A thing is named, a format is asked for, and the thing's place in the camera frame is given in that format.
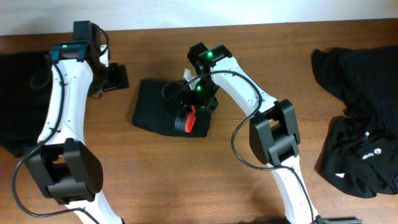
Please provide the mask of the black leggings red waistband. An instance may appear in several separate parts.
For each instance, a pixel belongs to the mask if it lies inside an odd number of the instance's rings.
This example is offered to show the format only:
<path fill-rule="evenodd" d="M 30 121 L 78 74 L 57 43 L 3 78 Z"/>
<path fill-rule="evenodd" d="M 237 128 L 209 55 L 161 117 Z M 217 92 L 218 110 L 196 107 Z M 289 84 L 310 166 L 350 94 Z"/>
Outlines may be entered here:
<path fill-rule="evenodd" d="M 175 120 L 179 116 L 181 97 L 169 101 L 162 97 L 162 89 L 171 95 L 181 88 L 180 85 L 160 80 L 143 79 L 140 81 L 138 99 L 132 116 L 132 125 L 145 131 L 170 137 L 204 138 L 208 134 L 211 113 L 205 110 L 195 112 L 195 122 L 190 132 L 185 127 L 177 129 Z"/>

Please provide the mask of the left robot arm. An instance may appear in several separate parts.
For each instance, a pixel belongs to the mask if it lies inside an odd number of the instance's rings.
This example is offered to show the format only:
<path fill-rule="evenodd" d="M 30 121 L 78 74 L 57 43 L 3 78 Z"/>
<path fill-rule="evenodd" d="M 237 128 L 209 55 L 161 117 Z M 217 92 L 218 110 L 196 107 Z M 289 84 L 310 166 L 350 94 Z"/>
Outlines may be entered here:
<path fill-rule="evenodd" d="M 66 206 L 83 223 L 123 223 L 103 193 L 103 168 L 84 137 L 86 101 L 96 93 L 128 88 L 124 65 L 111 63 L 105 31 L 90 21 L 73 24 L 73 38 L 55 44 L 47 60 L 52 91 L 37 146 L 25 164 L 45 198 Z"/>

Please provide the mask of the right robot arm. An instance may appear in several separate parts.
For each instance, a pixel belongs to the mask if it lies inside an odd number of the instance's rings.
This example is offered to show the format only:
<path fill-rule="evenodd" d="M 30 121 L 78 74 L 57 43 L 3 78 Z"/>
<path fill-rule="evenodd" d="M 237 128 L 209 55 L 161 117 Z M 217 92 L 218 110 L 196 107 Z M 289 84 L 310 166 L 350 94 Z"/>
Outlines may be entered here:
<path fill-rule="evenodd" d="M 237 103 L 246 118 L 233 132 L 231 141 L 245 124 L 249 126 L 249 146 L 262 165 L 243 163 L 272 172 L 284 203 L 284 223 L 362 223 L 357 218 L 322 218 L 311 202 L 300 168 L 297 118 L 289 100 L 279 101 L 262 90 L 224 45 L 208 49 L 200 42 L 190 47 L 187 58 L 197 74 L 185 72 L 185 85 L 179 91 L 182 104 L 192 110 L 212 110 L 220 88 Z"/>

